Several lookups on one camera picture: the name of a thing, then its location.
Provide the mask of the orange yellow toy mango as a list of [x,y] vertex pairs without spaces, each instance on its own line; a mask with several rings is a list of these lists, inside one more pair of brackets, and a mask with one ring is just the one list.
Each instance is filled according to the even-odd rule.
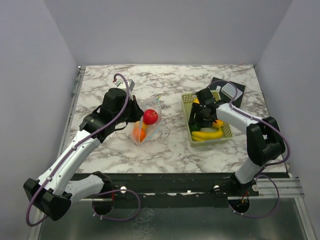
[[216,119],[212,122],[212,127],[215,129],[219,129],[224,125],[224,122],[222,120]]

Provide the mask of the green perforated plastic basket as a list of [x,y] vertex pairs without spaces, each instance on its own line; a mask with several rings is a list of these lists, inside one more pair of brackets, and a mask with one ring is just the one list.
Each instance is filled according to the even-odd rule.
[[185,127],[186,127],[186,132],[187,132],[187,137],[188,141],[191,147],[201,147],[201,146],[208,146],[208,145],[215,145],[215,144],[223,144],[233,138],[233,133],[231,130],[231,126],[227,123],[224,122],[223,125],[221,126],[221,137],[216,138],[216,139],[205,139],[201,141],[194,141],[192,139],[193,135],[190,132],[189,128],[189,118],[190,118],[190,113],[192,109],[192,103],[196,99],[196,95],[192,92],[186,92],[181,95],[181,108],[183,112],[183,117],[184,117],[184,122],[185,122]]

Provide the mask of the red toy apple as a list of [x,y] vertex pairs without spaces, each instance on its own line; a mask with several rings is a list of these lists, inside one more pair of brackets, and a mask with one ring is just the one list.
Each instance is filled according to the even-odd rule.
[[153,109],[147,109],[143,115],[143,122],[146,125],[154,125],[158,121],[158,113]]

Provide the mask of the clear zip top bag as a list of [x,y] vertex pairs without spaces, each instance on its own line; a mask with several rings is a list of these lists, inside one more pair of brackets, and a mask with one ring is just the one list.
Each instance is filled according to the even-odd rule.
[[144,129],[145,132],[146,132],[146,137],[142,142],[137,142],[134,139],[134,137],[133,137],[133,129],[135,128],[135,126],[134,126],[135,123],[131,123],[130,124],[130,126],[132,128],[130,137],[131,137],[131,139],[133,140],[133,142],[137,146],[140,146],[140,145],[146,143],[147,141],[151,140],[157,134],[157,132],[159,131],[160,125],[161,125],[161,122],[162,122],[162,109],[161,109],[161,104],[160,104],[160,96],[141,100],[139,102],[139,107],[142,109],[143,114],[148,109],[155,110],[157,112],[157,114],[158,114],[158,120],[153,125],[146,125],[143,122],[143,116],[144,115],[138,120],[138,121],[140,121],[140,129]]

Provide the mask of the orange toy orange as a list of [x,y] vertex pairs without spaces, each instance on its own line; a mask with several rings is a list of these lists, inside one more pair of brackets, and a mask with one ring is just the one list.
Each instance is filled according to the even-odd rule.
[[143,128],[134,128],[132,131],[133,138],[141,143],[146,137],[146,131]]

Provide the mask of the yellow toy lemon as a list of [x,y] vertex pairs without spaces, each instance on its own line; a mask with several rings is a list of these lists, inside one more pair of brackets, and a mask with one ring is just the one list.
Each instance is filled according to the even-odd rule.
[[196,104],[198,104],[198,105],[200,104],[200,103],[199,103],[199,100],[198,100],[197,98],[194,99],[193,103],[196,103]]
[[135,122],[134,127],[139,129],[140,128],[140,121]]

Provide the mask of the green toy avocado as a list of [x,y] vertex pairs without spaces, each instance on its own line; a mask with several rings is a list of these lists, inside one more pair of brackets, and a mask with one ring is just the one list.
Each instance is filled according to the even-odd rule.
[[197,124],[197,123],[189,124],[188,126],[189,126],[189,130],[190,130],[191,133],[192,132],[198,132],[198,131],[201,130],[201,126],[199,124]]

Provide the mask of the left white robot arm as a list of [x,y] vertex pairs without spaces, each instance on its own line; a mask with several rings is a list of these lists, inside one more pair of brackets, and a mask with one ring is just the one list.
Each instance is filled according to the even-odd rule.
[[103,198],[111,193],[128,193],[126,186],[115,185],[110,177],[100,171],[82,180],[72,181],[71,178],[84,160],[118,130],[118,124],[134,123],[143,114],[130,89],[110,88],[102,104],[84,117],[61,156],[37,179],[29,178],[24,183],[23,189],[29,200],[25,215],[27,225],[33,226],[30,222],[32,207],[57,221],[66,214],[71,204],[91,195]]

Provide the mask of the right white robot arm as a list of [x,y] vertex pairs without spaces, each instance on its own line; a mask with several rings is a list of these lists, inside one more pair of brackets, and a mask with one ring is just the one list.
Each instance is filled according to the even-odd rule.
[[195,93],[189,116],[189,126],[209,128],[217,120],[228,123],[246,135],[248,159],[233,174],[229,189],[240,196],[248,189],[248,183],[270,161],[277,159],[285,150],[285,142],[273,117],[261,118],[235,107],[230,102],[216,100],[209,88]]

